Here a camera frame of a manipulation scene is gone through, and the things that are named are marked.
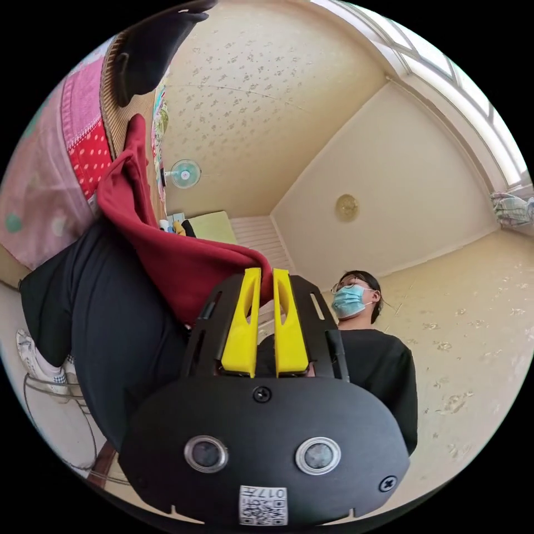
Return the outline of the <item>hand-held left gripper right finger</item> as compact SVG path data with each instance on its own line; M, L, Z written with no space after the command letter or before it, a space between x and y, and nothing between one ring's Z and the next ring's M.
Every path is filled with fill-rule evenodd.
M306 374L309 359L287 270L273 270L273 296L276 376Z

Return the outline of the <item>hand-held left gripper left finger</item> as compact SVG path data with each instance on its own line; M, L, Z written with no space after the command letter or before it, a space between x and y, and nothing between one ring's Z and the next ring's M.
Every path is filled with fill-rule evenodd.
M225 373L255 376L260 286L260 268L246 269L221 357Z

